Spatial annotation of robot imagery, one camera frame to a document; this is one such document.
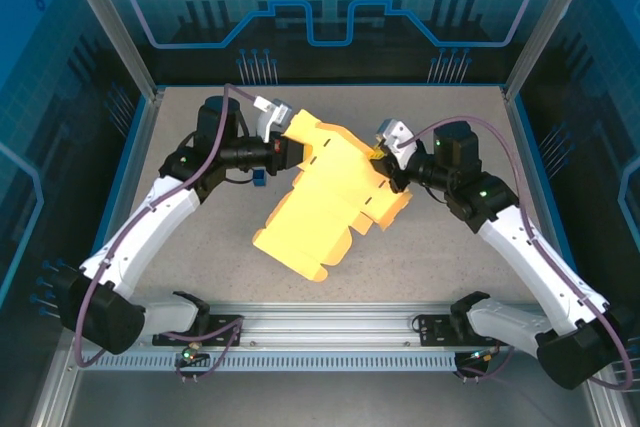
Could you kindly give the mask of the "yellow paper box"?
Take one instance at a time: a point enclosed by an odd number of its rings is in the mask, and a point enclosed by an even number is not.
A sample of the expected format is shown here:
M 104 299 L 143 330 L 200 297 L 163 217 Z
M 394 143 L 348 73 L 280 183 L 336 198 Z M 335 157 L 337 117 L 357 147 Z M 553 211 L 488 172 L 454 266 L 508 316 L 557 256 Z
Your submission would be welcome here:
M 306 110 L 284 132 L 304 146 L 300 173 L 256 232 L 253 245 L 302 277 L 322 282 L 352 245 L 352 233 L 386 230 L 410 202 L 370 163 L 374 150 L 346 128 Z

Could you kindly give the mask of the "aluminium frame post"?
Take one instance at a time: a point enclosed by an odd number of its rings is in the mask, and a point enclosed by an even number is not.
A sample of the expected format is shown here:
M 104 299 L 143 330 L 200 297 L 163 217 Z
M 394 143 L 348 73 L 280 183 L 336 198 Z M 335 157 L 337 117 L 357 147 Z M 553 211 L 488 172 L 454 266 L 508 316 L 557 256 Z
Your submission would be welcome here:
M 573 0 L 549 0 L 525 43 L 504 86 L 507 104 L 515 102 L 560 21 Z
M 146 100 L 159 104 L 160 90 L 146 67 L 112 0 L 86 0 L 136 87 Z

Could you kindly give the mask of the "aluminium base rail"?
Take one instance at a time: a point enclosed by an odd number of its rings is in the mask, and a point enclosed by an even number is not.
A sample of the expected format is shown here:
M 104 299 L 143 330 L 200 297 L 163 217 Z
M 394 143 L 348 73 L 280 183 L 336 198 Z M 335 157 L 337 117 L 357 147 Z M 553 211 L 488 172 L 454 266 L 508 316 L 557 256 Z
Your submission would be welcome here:
M 354 350 L 358 347 L 396 348 L 404 343 L 420 346 L 411 328 L 419 314 L 448 315 L 462 335 L 482 338 L 481 345 L 506 343 L 507 337 L 495 329 L 474 331 L 466 318 L 470 306 L 481 307 L 496 301 L 473 295 L 452 305 L 443 303 L 214 303 L 208 304 L 183 293 L 165 300 L 134 305 L 118 296 L 92 300 L 87 308 L 79 301 L 60 301 L 62 325 L 73 331 L 76 341 L 89 341 L 100 349 L 120 355 L 155 334 L 185 332 L 193 325 L 206 325 L 211 314 L 244 317 L 240 343 L 247 348 L 288 350 Z

